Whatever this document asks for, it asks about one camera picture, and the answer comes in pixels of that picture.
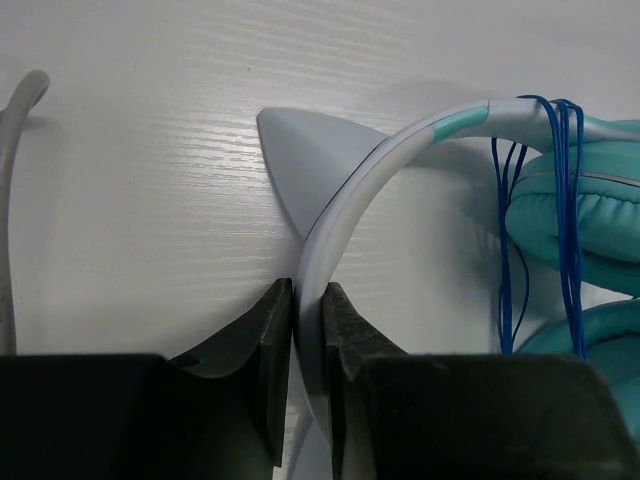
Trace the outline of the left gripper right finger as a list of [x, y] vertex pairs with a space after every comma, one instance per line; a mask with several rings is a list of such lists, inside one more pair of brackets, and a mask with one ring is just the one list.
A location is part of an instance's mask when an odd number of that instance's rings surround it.
[[402, 369], [411, 357], [369, 323], [342, 286], [321, 300], [325, 379], [335, 479], [400, 479], [415, 389]]

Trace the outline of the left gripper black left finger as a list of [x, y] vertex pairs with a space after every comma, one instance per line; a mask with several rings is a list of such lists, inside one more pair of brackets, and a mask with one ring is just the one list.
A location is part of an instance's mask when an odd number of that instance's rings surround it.
[[293, 286], [276, 279], [239, 318], [171, 359], [186, 382], [178, 444], [188, 468], [282, 464]]

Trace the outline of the teal white cat-ear headphones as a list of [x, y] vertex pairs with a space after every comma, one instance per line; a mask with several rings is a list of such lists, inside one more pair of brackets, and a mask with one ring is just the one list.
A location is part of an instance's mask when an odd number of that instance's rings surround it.
[[494, 154], [495, 354], [411, 355], [400, 479], [635, 479], [639, 475], [639, 124], [566, 99], [484, 100], [388, 136], [305, 110], [257, 117], [265, 163], [304, 245], [295, 351], [307, 406], [293, 479], [335, 479], [321, 300], [375, 196], [449, 139]]

